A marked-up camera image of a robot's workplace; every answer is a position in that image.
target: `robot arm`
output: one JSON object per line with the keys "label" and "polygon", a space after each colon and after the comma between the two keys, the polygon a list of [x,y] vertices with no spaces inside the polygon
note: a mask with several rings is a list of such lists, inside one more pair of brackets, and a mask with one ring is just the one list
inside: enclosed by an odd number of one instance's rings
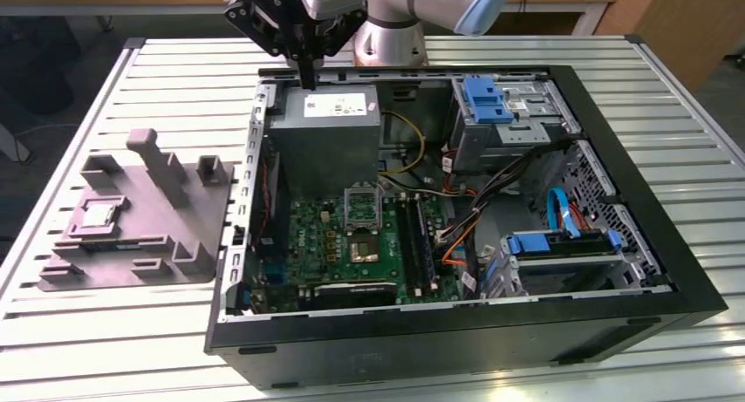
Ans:
{"label": "robot arm", "polygon": [[367,19],[365,0],[232,0],[224,16],[271,55],[283,55],[315,88],[315,68],[334,56]]}
{"label": "robot arm", "polygon": [[351,36],[361,65],[421,65],[421,20],[459,34],[483,34],[506,0],[232,0],[224,16],[272,56],[283,55],[314,89],[315,69]]}
{"label": "robot arm", "polygon": [[479,36],[507,0],[369,0],[369,20],[355,37],[359,65],[413,66],[426,60],[421,21]]}

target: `ram slot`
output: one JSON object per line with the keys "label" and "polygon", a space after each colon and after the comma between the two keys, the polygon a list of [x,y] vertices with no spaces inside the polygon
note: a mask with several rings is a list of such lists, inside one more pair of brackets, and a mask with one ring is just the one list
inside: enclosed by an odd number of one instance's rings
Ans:
{"label": "ram slot", "polygon": [[417,229],[417,235],[414,237],[418,242],[419,262],[425,268],[423,283],[427,284],[430,291],[435,291],[438,289],[438,277],[437,272],[434,271],[434,259],[431,257],[430,232],[427,231],[427,221],[422,211],[422,201],[418,197],[414,199],[414,206],[417,211],[417,223],[419,225],[419,229]]}
{"label": "ram slot", "polygon": [[409,200],[402,197],[395,205],[395,221],[398,223],[398,240],[401,243],[401,255],[405,263],[405,281],[409,296],[422,295],[422,277],[417,263],[417,242],[414,240],[414,229],[409,217]]}

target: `wooden table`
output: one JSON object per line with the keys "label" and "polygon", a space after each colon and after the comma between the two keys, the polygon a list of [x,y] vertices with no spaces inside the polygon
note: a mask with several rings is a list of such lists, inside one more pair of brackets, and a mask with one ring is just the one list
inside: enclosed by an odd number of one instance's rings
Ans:
{"label": "wooden table", "polygon": [[[228,0],[0,0],[0,16],[218,14]],[[526,12],[581,12],[576,35],[590,35],[614,0],[527,0]],[[505,12],[519,9],[510,0]]]}

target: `slotted metal table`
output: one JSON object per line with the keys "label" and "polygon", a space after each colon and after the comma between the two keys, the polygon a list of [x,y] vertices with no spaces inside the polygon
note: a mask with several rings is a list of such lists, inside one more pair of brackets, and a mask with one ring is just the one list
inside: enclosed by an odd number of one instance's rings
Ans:
{"label": "slotted metal table", "polygon": [[[258,69],[246,39],[131,40],[0,269],[0,400],[676,400],[745,395],[744,155],[644,44],[624,37],[430,37],[433,65],[573,65],[730,309],[596,365],[259,392],[203,354],[211,283],[44,293],[92,152],[120,163],[152,127],[182,162],[240,162]],[[327,60],[351,65],[351,52]],[[458,353],[458,343],[447,349]]]}

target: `green motherboard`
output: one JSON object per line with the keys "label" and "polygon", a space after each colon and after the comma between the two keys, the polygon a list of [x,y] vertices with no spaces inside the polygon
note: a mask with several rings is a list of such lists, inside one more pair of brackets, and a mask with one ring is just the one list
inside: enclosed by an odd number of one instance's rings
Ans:
{"label": "green motherboard", "polygon": [[[434,232],[443,228],[441,203],[437,198],[417,197],[419,210],[415,225],[423,231],[419,236],[433,242]],[[349,215],[355,220],[375,218],[379,209],[379,229],[350,229],[345,220],[345,199],[292,201],[288,230],[288,258],[286,260],[284,287],[274,288],[268,294],[271,311],[302,310],[302,304],[292,296],[310,293],[318,285],[342,283],[394,283],[395,304],[443,302],[459,299],[458,281],[450,268],[443,269],[433,250],[431,269],[437,269],[437,280],[426,280],[425,268],[417,271],[413,265],[423,262],[414,259],[413,252],[405,252],[402,241],[411,226],[402,223],[401,199],[385,198],[382,203],[354,201],[349,203]],[[425,278],[413,287],[413,278]]]}

